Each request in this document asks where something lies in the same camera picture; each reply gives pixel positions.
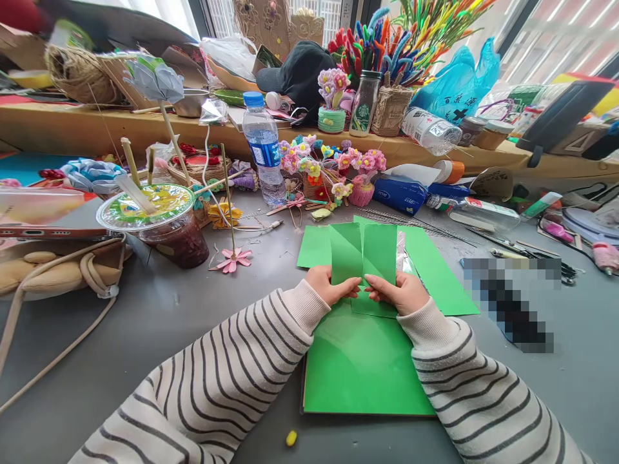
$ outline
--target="glass bottle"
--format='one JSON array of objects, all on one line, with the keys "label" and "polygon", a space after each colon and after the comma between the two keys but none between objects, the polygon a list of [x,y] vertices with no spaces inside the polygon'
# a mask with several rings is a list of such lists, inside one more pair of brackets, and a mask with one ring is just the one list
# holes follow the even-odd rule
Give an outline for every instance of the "glass bottle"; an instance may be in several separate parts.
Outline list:
[{"label": "glass bottle", "polygon": [[361,71],[359,90],[353,103],[353,116],[350,120],[350,135],[353,137],[365,137],[369,134],[369,128],[376,109],[376,95],[380,86],[380,73],[376,71]]}]

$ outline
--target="blue plastic bag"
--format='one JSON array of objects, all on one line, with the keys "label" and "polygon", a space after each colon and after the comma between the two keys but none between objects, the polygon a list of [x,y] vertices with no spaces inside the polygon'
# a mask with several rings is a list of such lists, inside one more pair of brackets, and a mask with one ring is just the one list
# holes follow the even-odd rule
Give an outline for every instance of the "blue plastic bag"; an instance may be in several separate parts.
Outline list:
[{"label": "blue plastic bag", "polygon": [[467,116],[475,116],[481,100],[490,92],[499,74],[500,58],[494,52],[494,37],[482,47],[475,69],[475,58],[461,46],[436,79],[419,89],[410,106],[417,106],[447,119],[456,126]]}]

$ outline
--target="striped sweater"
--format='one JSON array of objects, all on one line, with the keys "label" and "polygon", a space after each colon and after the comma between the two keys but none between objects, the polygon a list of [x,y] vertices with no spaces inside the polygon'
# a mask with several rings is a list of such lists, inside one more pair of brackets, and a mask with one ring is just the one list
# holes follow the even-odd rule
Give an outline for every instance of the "striped sweater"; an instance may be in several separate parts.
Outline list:
[{"label": "striped sweater", "polygon": [[[71,463],[229,463],[328,312],[305,280],[243,309],[153,370]],[[591,462],[513,371],[477,349],[468,324],[432,299],[398,320],[466,462]]]}]

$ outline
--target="blue bottle cap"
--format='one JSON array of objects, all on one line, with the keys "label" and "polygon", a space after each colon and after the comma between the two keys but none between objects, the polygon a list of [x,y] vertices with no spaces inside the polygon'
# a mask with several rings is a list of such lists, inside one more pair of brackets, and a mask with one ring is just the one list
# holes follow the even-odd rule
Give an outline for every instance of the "blue bottle cap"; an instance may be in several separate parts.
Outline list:
[{"label": "blue bottle cap", "polygon": [[243,101],[247,107],[264,106],[264,96],[260,92],[244,92]]}]

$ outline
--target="wooden shelf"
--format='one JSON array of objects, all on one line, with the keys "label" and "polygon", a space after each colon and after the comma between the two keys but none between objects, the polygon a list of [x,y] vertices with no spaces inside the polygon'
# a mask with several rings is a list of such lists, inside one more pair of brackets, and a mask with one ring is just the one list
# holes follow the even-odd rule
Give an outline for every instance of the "wooden shelf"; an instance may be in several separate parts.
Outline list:
[{"label": "wooden shelf", "polygon": [[[204,146],[206,127],[197,119],[170,115],[179,141]],[[324,143],[339,146],[349,139],[360,151],[380,148],[387,157],[389,167],[414,163],[432,166],[440,159],[405,137],[378,137],[370,134],[364,138],[350,137],[348,132],[330,135],[315,128],[294,128],[279,131],[280,140],[292,140],[297,134],[316,133]],[[122,153],[120,139],[131,140],[133,153],[141,164],[146,160],[146,148],[155,142],[169,143],[170,139],[158,113],[134,115],[128,111],[108,110],[99,112],[92,108],[64,104],[21,103],[0,106],[0,140],[24,151],[40,151],[59,155],[93,157]],[[211,127],[209,144],[224,143],[226,153],[234,158],[250,160],[251,154],[245,136],[231,124]],[[619,162],[590,161],[577,157],[544,155],[538,167],[527,168],[530,152],[504,142],[498,150],[468,147],[452,150],[449,158],[462,161],[466,175],[479,174],[490,166],[505,166],[518,177],[549,179],[619,179]]]}]

